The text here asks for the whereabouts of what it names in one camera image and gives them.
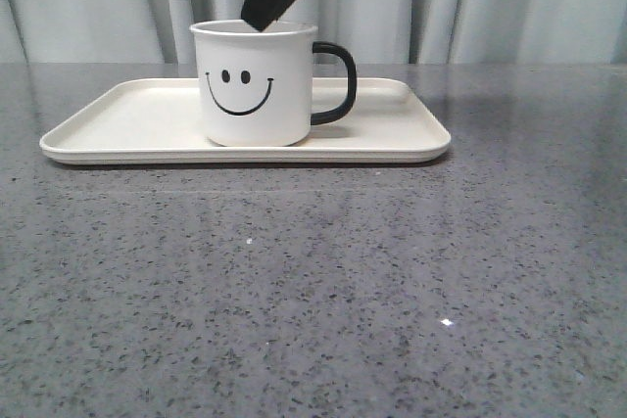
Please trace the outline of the white smiley face mug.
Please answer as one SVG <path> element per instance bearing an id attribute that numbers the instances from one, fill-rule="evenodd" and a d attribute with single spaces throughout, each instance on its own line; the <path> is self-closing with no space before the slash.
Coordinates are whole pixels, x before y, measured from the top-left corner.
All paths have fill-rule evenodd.
<path id="1" fill-rule="evenodd" d="M 358 88 L 351 53 L 319 41 L 306 23 L 274 22 L 257 31 L 242 20 L 191 25 L 203 124 L 214 143 L 234 147 L 288 146 L 312 126 L 343 118 Z M 335 108 L 313 110 L 313 59 L 339 58 L 347 72 L 346 96 Z"/>

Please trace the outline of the cream rectangular plastic tray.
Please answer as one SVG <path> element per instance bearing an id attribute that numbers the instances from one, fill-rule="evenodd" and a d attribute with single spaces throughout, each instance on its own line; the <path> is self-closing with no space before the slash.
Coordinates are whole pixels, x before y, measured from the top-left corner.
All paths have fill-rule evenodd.
<path id="1" fill-rule="evenodd" d="M 43 154 L 66 164 L 423 163 L 445 154 L 450 132 L 398 80 L 358 81 L 357 101 L 336 123 L 289 147 L 222 147 L 200 125 L 195 78 L 123 82 L 44 134 Z"/>

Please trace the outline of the pale green pleated curtain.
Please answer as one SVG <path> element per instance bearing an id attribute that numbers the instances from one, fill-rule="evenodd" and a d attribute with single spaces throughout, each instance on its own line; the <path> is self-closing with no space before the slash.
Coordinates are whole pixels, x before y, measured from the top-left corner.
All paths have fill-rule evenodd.
<path id="1" fill-rule="evenodd" d="M 5 63 L 190 64 L 191 24 L 244 0 L 1 0 Z M 361 64 L 621 64 L 626 0 L 298 0 Z"/>

